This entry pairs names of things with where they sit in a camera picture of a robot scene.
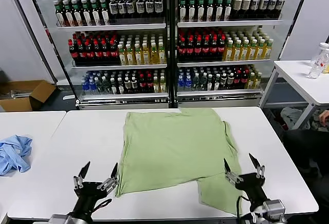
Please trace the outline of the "person's bare hand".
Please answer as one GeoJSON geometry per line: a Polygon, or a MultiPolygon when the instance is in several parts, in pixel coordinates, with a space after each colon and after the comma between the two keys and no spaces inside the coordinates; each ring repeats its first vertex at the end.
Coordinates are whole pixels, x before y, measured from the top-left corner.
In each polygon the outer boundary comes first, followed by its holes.
{"type": "Polygon", "coordinates": [[[329,118],[329,110],[325,110],[319,115],[319,122],[322,126],[326,126],[326,121],[329,118]]]}

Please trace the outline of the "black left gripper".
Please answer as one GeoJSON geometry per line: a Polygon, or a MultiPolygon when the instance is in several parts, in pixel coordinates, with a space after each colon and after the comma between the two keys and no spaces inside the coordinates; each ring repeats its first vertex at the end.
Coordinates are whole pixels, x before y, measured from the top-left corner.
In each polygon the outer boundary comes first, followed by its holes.
{"type": "Polygon", "coordinates": [[[89,166],[90,161],[81,168],[78,176],[74,176],[75,194],[78,200],[73,209],[73,218],[91,218],[93,212],[112,202],[109,198],[96,205],[97,201],[107,197],[107,191],[113,191],[118,185],[118,163],[115,164],[110,177],[102,183],[83,182],[89,166]]]}

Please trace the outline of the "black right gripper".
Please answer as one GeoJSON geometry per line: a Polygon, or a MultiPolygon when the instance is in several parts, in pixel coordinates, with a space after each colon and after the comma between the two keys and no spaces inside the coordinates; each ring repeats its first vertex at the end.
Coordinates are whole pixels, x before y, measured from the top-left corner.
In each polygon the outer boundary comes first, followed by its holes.
{"type": "Polygon", "coordinates": [[[262,188],[265,183],[265,165],[261,165],[251,153],[249,153],[249,158],[256,169],[256,173],[237,175],[231,171],[228,162],[224,158],[225,178],[230,183],[235,183],[236,189],[244,191],[251,203],[250,208],[256,209],[268,200],[262,188]]]}

